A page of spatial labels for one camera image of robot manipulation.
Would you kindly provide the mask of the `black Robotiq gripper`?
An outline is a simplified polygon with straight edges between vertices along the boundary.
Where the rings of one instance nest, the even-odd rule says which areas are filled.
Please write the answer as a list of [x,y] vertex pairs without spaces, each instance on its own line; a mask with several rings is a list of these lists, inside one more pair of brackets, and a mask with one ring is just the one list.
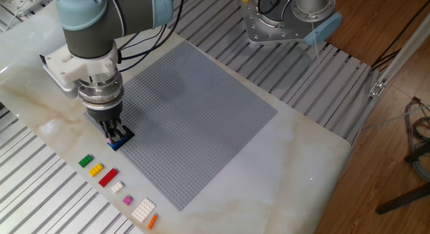
[[120,114],[123,110],[123,103],[107,110],[93,110],[87,108],[87,113],[97,122],[105,133],[105,137],[110,144],[116,143],[128,135],[128,131],[121,125]]

